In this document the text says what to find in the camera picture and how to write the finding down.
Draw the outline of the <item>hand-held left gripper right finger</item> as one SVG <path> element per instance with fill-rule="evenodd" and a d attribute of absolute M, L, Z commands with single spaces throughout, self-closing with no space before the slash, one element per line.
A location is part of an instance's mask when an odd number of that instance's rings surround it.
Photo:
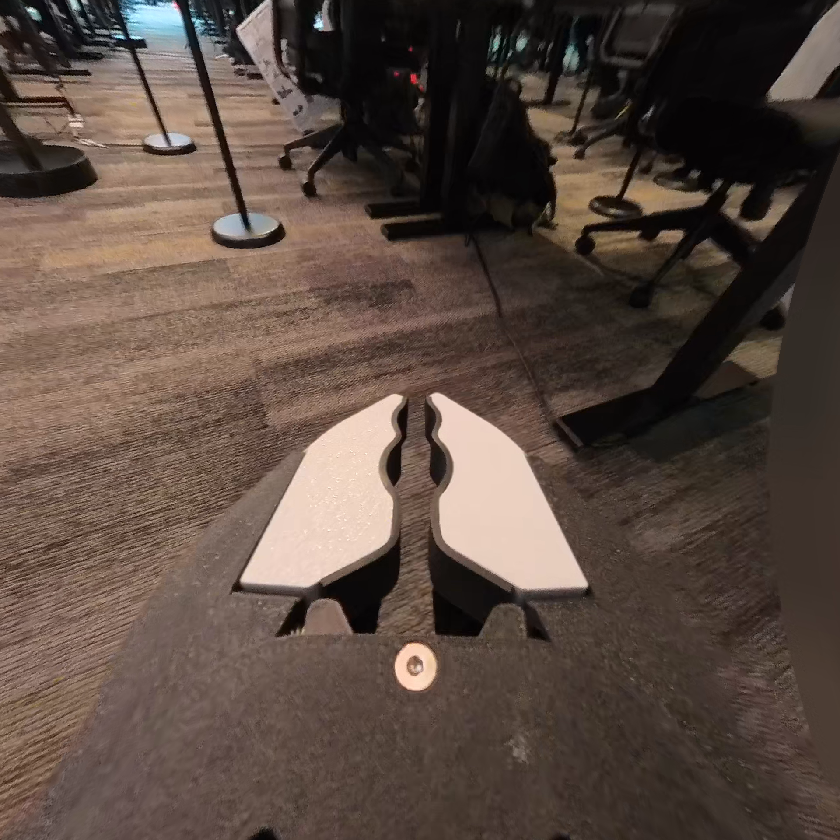
<path fill-rule="evenodd" d="M 434 587 L 450 601 L 581 596 L 590 585 L 523 449 L 442 393 L 426 399 Z"/>

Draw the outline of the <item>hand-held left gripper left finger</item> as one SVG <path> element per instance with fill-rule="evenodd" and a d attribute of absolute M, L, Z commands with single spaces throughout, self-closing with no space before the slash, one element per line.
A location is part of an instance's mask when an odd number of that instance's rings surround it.
<path fill-rule="evenodd" d="M 383 559 L 400 537 L 395 485 L 407 398 L 390 394 L 303 452 L 238 578 L 244 592 L 313 596 Z"/>

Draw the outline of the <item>black slanted desk leg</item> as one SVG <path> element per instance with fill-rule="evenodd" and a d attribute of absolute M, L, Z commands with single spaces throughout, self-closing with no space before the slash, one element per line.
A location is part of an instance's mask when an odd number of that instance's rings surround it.
<path fill-rule="evenodd" d="M 646 433 L 696 400 L 701 387 L 794 284 L 837 163 L 835 151 L 651 386 L 552 421 L 566 443 L 576 450 L 620 444 Z"/>

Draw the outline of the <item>black stanchion with round base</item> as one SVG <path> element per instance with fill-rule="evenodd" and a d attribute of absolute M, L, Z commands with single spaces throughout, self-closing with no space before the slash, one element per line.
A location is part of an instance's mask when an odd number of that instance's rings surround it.
<path fill-rule="evenodd" d="M 211 227 L 212 239 L 217 244 L 231 249 L 257 249 L 274 245 L 285 237 L 285 228 L 275 218 L 252 212 L 246 205 L 223 121 L 217 107 L 207 64 L 193 23 L 190 4 L 187 1 L 177 1 L 176 5 L 182 19 L 186 41 L 195 65 L 206 110 L 222 157 L 227 182 L 236 206 L 234 213 L 222 216 L 213 223 Z"/>
<path fill-rule="evenodd" d="M 196 145 L 189 136 L 183 133 L 172 133 L 166 128 L 158 102 L 156 101 L 151 85 L 145 74 L 135 40 L 130 34 L 127 22 L 123 15 L 120 1 L 111 1 L 110 4 L 112 6 L 112 13 L 118 21 L 119 29 L 122 34 L 122 45 L 129 51 L 136 74 L 140 80 L 144 96 L 150 106 L 150 110 L 154 116 L 158 129 L 157 133 L 148 135 L 142 141 L 143 151 L 148 154 L 158 156 L 180 156 L 195 152 Z"/>

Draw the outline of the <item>grey desk side panel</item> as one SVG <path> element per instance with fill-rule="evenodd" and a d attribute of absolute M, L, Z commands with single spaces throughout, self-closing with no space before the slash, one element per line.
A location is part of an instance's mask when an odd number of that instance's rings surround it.
<path fill-rule="evenodd" d="M 838 787 L 838 285 L 795 284 L 773 388 L 771 549 L 795 681 Z"/>

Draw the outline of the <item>black stand with round base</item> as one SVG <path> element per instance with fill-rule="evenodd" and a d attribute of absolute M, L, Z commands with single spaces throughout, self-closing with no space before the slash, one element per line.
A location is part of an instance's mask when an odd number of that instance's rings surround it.
<path fill-rule="evenodd" d="M 634 200 L 627 197 L 627 190 L 637 172 L 644 148 L 638 145 L 633 159 L 626 169 L 620 189 L 614 195 L 595 196 L 589 202 L 589 209 L 596 215 L 610 219 L 626 219 L 640 217 L 644 210 Z"/>

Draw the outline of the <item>black backpack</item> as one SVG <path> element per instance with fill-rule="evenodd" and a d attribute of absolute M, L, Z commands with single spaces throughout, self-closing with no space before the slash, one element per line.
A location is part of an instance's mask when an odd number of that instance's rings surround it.
<path fill-rule="evenodd" d="M 487 221 L 512 231 L 551 228 L 557 187 L 551 145 L 534 131 L 511 77 L 484 77 L 478 138 L 466 169 L 466 211 L 473 224 Z"/>

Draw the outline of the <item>white printed sheet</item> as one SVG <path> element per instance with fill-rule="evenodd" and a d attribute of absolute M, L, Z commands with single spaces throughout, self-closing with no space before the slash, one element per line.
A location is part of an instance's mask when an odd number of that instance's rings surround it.
<path fill-rule="evenodd" d="M 322 94 L 304 92 L 291 65 L 277 57 L 276 48 L 284 47 L 282 40 L 275 36 L 276 22 L 274 4 L 264 1 L 237 26 L 236 34 L 295 128 L 301 134 L 310 133 L 321 125 L 322 118 L 335 110 L 336 102 Z"/>

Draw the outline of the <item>large black round floor base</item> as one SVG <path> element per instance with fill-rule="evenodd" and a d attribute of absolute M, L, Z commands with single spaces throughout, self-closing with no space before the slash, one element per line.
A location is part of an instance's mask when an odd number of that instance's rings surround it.
<path fill-rule="evenodd" d="M 24 96 L 5 70 L 1 70 L 1 89 L 2 197 L 59 196 L 97 183 L 98 174 L 83 150 L 38 140 L 22 131 L 15 120 L 15 108 L 58 109 L 74 120 L 77 111 L 66 96 Z"/>

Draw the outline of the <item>black mesh office chair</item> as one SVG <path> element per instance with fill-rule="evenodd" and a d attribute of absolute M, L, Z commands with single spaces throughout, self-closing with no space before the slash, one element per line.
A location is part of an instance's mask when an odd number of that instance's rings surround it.
<path fill-rule="evenodd" d="M 575 148 L 577 161 L 583 160 L 594 144 L 625 129 L 636 85 L 675 10 L 671 3 L 638 2 L 607 16 L 590 51 L 572 128 L 557 135 Z"/>

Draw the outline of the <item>black desk leg frame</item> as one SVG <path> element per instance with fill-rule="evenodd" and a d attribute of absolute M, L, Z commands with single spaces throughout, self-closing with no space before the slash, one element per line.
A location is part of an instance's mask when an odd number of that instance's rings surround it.
<path fill-rule="evenodd" d="M 428 2 L 427 123 L 418 198 L 372 203 L 388 242 L 464 233 L 468 164 L 476 147 L 493 2 Z"/>

